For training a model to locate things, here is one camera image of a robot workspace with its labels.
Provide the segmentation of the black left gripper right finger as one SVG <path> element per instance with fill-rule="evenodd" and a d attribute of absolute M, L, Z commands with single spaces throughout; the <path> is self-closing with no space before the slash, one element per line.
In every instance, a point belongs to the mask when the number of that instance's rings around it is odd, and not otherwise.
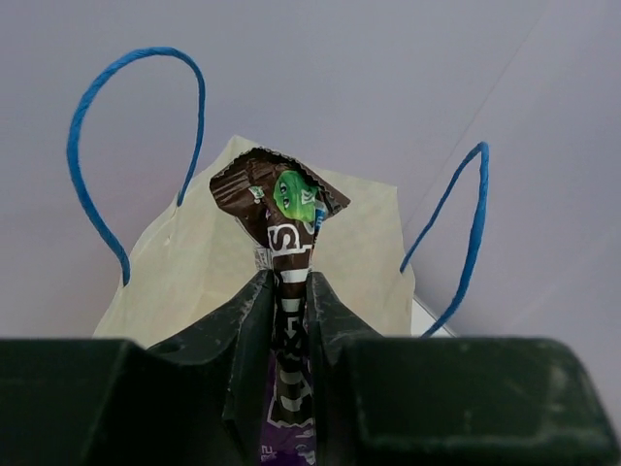
<path fill-rule="evenodd" d="M 321 465 L 616 465 L 575 353 L 545 338 L 384 337 L 307 282 Z"/>

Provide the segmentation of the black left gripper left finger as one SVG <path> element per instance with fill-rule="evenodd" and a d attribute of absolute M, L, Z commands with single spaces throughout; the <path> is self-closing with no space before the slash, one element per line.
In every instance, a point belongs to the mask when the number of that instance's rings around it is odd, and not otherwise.
<path fill-rule="evenodd" d="M 150 347 L 123 339 L 1 344 L 5 465 L 254 465 L 272 275 Z"/>

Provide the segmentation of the purple brown candy packet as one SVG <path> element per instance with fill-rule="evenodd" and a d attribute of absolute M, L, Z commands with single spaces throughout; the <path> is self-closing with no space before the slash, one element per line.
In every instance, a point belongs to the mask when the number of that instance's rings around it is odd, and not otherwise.
<path fill-rule="evenodd" d="M 257 267 L 274 274 L 260 462 L 314 465 L 307 278 L 322 223 L 350 200 L 297 159 L 261 147 L 236 156 L 210 190 L 253 240 Z"/>

